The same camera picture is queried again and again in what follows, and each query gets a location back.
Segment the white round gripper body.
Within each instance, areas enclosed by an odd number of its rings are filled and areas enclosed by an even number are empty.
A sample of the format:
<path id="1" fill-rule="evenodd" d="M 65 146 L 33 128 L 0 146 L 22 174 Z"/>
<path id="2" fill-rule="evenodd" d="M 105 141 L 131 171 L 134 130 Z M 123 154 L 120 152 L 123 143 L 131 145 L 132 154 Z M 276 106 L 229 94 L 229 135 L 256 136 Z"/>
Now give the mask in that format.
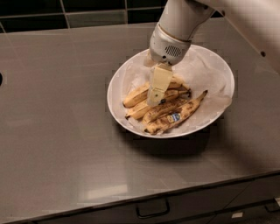
<path id="1" fill-rule="evenodd" d="M 157 24 L 150 37 L 150 56 L 155 62 L 176 65 L 185 57 L 190 46 L 190 41 L 173 38 Z"/>

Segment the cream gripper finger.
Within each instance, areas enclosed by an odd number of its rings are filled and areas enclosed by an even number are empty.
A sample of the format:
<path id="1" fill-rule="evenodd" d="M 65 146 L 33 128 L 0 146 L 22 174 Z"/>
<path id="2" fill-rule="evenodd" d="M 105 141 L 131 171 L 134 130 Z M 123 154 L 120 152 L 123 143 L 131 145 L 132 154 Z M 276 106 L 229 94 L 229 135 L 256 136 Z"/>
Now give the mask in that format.
<path id="1" fill-rule="evenodd" d="M 147 54 L 146 54 L 146 56 L 143 60 L 143 64 L 146 67 L 154 67 L 156 65 L 156 62 L 151 57 L 151 51 L 150 50 L 147 51 Z"/>
<path id="2" fill-rule="evenodd" d="M 149 106 L 157 106 L 164 98 L 165 91 L 173 76 L 172 67 L 167 64 L 156 64 L 151 70 L 150 87 L 147 95 Z"/>

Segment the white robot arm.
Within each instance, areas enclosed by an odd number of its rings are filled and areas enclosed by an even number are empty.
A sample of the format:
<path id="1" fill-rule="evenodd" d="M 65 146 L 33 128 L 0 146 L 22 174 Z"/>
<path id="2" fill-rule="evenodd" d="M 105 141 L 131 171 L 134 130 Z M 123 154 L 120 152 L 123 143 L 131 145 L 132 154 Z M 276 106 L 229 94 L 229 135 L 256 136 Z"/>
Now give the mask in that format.
<path id="1" fill-rule="evenodd" d="M 182 61 L 197 30 L 214 13 L 280 72 L 280 0 L 168 0 L 150 37 L 149 61 L 156 67 L 150 77 L 149 105 L 164 98 L 172 67 Z"/>

